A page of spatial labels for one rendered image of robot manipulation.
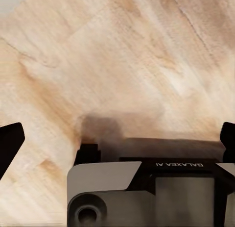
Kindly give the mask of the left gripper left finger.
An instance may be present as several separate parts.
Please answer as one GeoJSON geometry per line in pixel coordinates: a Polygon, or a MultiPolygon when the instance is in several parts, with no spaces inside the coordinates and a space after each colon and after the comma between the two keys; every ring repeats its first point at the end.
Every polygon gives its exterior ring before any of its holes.
{"type": "Polygon", "coordinates": [[[20,122],[0,127],[0,179],[4,176],[25,140],[20,122]]]}

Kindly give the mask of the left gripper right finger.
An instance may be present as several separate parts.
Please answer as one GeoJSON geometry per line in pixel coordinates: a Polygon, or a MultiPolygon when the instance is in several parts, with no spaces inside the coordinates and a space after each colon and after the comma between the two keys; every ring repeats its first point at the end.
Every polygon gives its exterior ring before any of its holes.
{"type": "Polygon", "coordinates": [[[235,124],[225,122],[220,133],[220,140],[235,160],[235,124]]]}

